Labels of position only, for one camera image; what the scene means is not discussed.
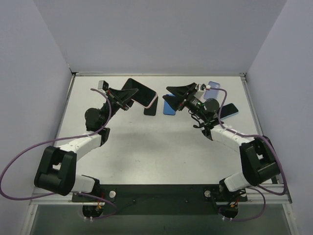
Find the lavender phone case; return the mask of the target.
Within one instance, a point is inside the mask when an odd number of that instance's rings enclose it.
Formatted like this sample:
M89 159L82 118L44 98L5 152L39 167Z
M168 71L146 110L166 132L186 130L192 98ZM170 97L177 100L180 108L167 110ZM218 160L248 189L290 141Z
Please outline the lavender phone case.
M220 84L217 82L214 82L214 81L210 81L210 82L208 82L208 86L210 86L210 89L205 91L203 98L205 100L208 100L210 98L217 99Z

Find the black phone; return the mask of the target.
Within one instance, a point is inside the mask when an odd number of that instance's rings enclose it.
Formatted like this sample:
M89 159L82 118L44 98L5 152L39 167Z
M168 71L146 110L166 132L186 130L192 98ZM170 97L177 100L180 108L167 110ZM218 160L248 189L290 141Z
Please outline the black phone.
M155 99L155 101L152 103L152 105L149 108L144 109L144 115L155 116L157 112L157 103L158 103L158 97Z

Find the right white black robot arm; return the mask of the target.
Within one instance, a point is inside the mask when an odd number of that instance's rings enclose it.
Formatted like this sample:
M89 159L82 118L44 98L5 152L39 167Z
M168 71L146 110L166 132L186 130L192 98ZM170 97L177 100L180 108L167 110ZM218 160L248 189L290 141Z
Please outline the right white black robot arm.
M249 186L258 186L281 173L281 166L268 138L246 135L221 121L223 105L209 98L202 102L196 93L212 89L206 84L192 83L186 86L168 86L170 94L163 99L175 111L188 109L191 117L198 122L194 127L211 141L217 141L240 155L240 172L220 180L220 192L237 192Z

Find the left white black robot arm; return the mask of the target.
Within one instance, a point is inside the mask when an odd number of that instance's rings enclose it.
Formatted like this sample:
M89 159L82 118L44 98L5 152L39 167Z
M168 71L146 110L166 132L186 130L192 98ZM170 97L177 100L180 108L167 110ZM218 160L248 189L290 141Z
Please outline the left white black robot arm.
M47 147L41 158L34 185L38 188L66 196L71 192L82 192L89 201L100 197L98 180L76 173L77 161L92 150L101 147L110 134L106 127L119 110L128 110L128 103L138 89L107 89L102 93L106 102L102 108L89 108L85 112L86 132L74 140L58 147Z

